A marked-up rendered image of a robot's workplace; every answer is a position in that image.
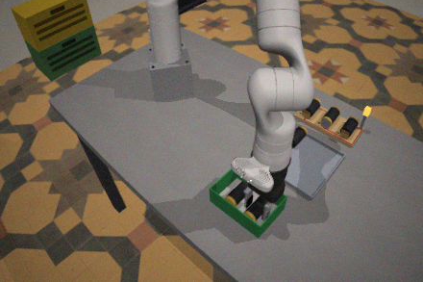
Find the wooden battery holder board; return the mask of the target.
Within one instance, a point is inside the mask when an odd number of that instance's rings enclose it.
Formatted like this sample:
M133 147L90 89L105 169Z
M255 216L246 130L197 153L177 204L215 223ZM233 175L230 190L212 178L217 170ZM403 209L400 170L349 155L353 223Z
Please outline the wooden battery holder board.
M297 111L297 113L294 115L294 118L308 124L310 127L328 135L329 137L337 141L340 141L341 143L349 147L352 147L364 129L362 127L363 127L363 124L365 123L366 117L369 115L371 111L371 108L366 106L363 112L364 116L361 121L361 126L358 125L357 128L355 129L355 132L353 132L350 137L349 137L349 133L341 129L344 123L347 121L347 119L341 116L338 116L335 122L329 127L331 121L323 117L327 113L327 111L328 110L320 107L312 116L309 112L305 110L303 111L303 113L302 111ZM320 122L321 118L322 118L322 122ZM340 133L340 129L341 129L341 133Z

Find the green open-top box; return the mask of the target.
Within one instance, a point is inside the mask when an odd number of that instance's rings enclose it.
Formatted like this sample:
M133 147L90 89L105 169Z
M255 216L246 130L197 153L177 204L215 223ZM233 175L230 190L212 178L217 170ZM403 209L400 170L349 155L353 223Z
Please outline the green open-top box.
M215 183L211 192L211 203L258 239L285 209L287 196L283 194L277 202L271 206L270 215L265 221L261 219L261 216L257 221L253 221L243 214L248 209L244 207L244 199L235 207L224 198L241 181L248 184L246 180L235 174L232 169L227 171Z

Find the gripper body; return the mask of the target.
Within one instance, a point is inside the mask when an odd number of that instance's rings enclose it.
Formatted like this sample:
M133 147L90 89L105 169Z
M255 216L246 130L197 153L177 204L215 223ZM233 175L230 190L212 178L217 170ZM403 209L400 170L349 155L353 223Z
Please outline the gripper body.
M248 182L252 191L268 202L275 203L285 190L291 151L292 145L288 151L281 154L266 153L259 149L254 141L251 158L233 158L231 169Z

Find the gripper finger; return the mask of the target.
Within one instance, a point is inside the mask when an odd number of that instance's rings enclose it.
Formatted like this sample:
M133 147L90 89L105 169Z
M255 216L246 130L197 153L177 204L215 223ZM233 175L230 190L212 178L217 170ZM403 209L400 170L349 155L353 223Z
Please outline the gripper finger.
M267 202L267 203L264 205L264 211L262 212L262 217L261 217L261 219L262 219L263 221L265 221L265 220L268 218L268 216L270 215L271 206L272 206L273 204L274 204L274 203Z
M247 187L244 190L244 193L245 193L244 207L247 209L253 203L253 191L249 187Z

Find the black battery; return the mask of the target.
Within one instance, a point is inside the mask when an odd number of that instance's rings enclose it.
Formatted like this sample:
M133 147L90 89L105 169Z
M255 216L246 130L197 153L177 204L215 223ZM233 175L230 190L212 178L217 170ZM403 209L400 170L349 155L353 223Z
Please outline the black battery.
M248 184L241 181L229 194L224 198L231 202L235 207L244 199L243 191L248 187Z
M332 107L323 117L331 121L329 125L330 127L334 123L334 121L337 119L338 116L339 116L338 108ZM321 118L321 122L322 122L322 118Z
M297 144L308 134L307 129L304 126L298 126L295 129L293 141L292 141L292 148L296 147Z
M251 218L253 221L256 221L261 215L264 208L264 205L267 203L263 197L259 196L243 213Z
M318 98L314 98L306 111L309 112L312 116L320 108L320 106L321 101Z
M358 125L359 125L359 120L354 116L350 116L341 129L349 133L349 137L350 137ZM340 133L341 133L341 129L340 129Z

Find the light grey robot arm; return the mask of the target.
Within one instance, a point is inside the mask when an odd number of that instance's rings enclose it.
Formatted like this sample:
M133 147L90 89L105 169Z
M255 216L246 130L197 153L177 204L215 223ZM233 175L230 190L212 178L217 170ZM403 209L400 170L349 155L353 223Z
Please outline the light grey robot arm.
M179 61L183 53L178 0L146 0L146 8L155 61ZM256 145L266 153L281 154L290 149L295 132L290 112L306 110L314 97L301 38L299 0L256 0L256 14L259 49L283 56L289 65L258 68L247 83Z

